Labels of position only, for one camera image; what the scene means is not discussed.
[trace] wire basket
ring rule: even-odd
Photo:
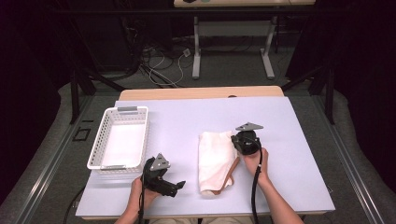
[[[148,114],[146,106],[108,108],[93,143],[88,169],[100,174],[142,172]]]

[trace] electrical cable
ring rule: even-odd
[[[161,53],[161,57],[163,57],[163,62],[164,62],[165,55],[164,55],[161,51],[160,51],[160,53]],[[154,57],[158,57],[158,56],[149,55],[148,61],[146,61],[148,67],[151,67],[151,66],[149,66],[149,61],[151,60],[151,58],[154,58]],[[169,63],[168,65],[166,65],[166,66],[162,66],[161,68],[158,67],[159,64],[156,65],[157,70],[164,70],[164,69],[169,68],[169,67],[172,66],[172,64],[174,63],[174,59],[173,59],[173,58],[170,58],[170,57],[167,57],[167,58],[170,59],[170,63]]]
[[[255,224],[259,224],[259,218],[257,217],[257,211],[256,211],[256,187],[257,187],[257,182],[259,181],[259,174],[262,172],[262,149],[260,148],[259,151],[260,151],[260,162],[259,165],[257,166],[256,173],[253,178],[253,185],[251,188],[251,210],[253,213]]]
[[[148,74],[149,72],[147,72],[144,68],[143,68],[143,65],[141,65],[141,66],[139,66],[139,71],[142,73],[142,75],[144,75],[144,74]]]
[[[144,219],[143,215],[145,213],[145,174],[146,170],[143,169],[143,174],[142,174],[142,192],[140,193],[140,198],[139,198],[139,212],[138,212],[138,224],[143,224]]]
[[[157,85],[157,84],[156,84],[157,81],[153,80],[153,77],[149,77],[149,68],[148,68],[146,65],[141,64],[140,67],[139,67],[139,69],[140,69],[140,68],[143,70],[142,74],[148,75],[148,78],[149,78],[149,80],[150,80],[152,83],[154,83],[154,84],[155,84],[156,86],[158,86],[159,88],[162,88],[162,89],[163,89],[163,86]],[[163,82],[166,83],[166,80],[163,79],[163,77],[158,77],[157,74],[154,74],[154,75],[155,75],[156,78],[159,78],[160,80],[162,80]]]
[[[162,64],[163,61],[165,61],[165,55],[163,55],[162,52],[160,52],[160,53],[161,53],[161,55],[162,55],[162,59],[161,59],[161,61],[160,61],[159,63],[157,63],[156,65],[154,65],[153,67],[151,67],[152,69],[154,69],[154,68],[160,66],[160,64]]]
[[[153,80],[151,79],[151,81],[152,81],[154,84],[160,85],[160,86],[174,86],[174,87],[177,88],[177,83],[180,82],[180,81],[183,79],[183,77],[184,77],[183,69],[182,69],[181,66],[180,66],[180,60],[181,60],[181,58],[182,58],[183,56],[184,56],[184,54],[181,54],[181,55],[178,57],[178,61],[177,61],[178,68],[179,68],[179,70],[180,70],[180,72],[181,72],[181,76],[180,76],[180,78],[179,78],[177,81],[172,81],[172,80],[170,80],[169,78],[167,78],[166,76],[164,76],[163,74],[161,74],[160,72],[154,70],[154,68],[156,68],[158,65],[160,65],[160,64],[163,62],[164,56],[163,56],[163,59],[162,59],[158,64],[156,64],[156,65],[153,66],[152,68],[150,68],[150,67],[148,68],[148,69],[149,69],[148,77],[151,77],[152,73],[154,73],[154,74],[156,74],[156,75],[158,75],[158,76],[161,76],[161,77],[165,78],[166,80],[168,80],[168,81],[170,82],[170,83],[162,84],[162,83],[155,82],[155,81],[153,81]]]
[[[76,200],[76,198],[81,194],[81,192],[82,192],[84,189],[85,189],[85,186],[82,187],[82,189],[78,191],[78,193],[74,196],[73,200],[70,202],[69,206],[67,207],[67,210],[66,210],[66,212],[64,213],[64,224],[67,223],[67,218],[69,217],[69,212],[70,212],[70,209],[71,209],[72,206],[73,206],[73,202]]]

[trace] forearm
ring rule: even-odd
[[[279,194],[268,177],[261,175],[259,178],[259,186],[268,202],[271,216],[275,224],[303,223],[300,217]]]
[[[138,217],[137,211],[126,210],[120,218],[116,221],[116,224],[133,224]]]

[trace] white cloth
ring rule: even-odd
[[[201,194],[220,194],[233,184],[231,172],[239,162],[238,153],[231,141],[231,131],[200,134],[199,187]]]

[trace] wooden desk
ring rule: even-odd
[[[290,7],[307,6],[315,4],[315,0],[197,0],[186,3],[183,0],[175,0],[174,6],[180,8],[187,7]],[[200,76],[201,50],[199,46],[200,35],[257,35],[266,36],[265,45],[260,49],[262,62],[268,79],[275,78],[270,59],[268,57],[272,38],[275,31],[275,24],[278,17],[273,17],[270,21],[216,21],[199,22],[198,17],[194,17],[194,62],[192,66],[192,78]]]
[[[279,87],[124,91],[116,106],[129,105],[148,107],[146,159],[161,152],[172,164],[163,178],[171,183],[187,181],[175,198],[157,199],[145,212],[147,218],[250,216],[253,177],[246,167],[236,167],[234,185],[216,197],[206,197],[199,193],[197,159],[201,132],[234,132],[247,121],[264,125],[257,135],[271,155],[269,175],[296,212],[322,214],[334,210],[290,101]],[[99,175],[92,171],[76,216],[117,218],[127,204],[131,182],[139,175]],[[256,204],[258,214],[269,214],[260,190]]]
[[[179,88],[123,91],[120,100],[208,99],[229,96],[284,96],[284,94],[278,86]]]

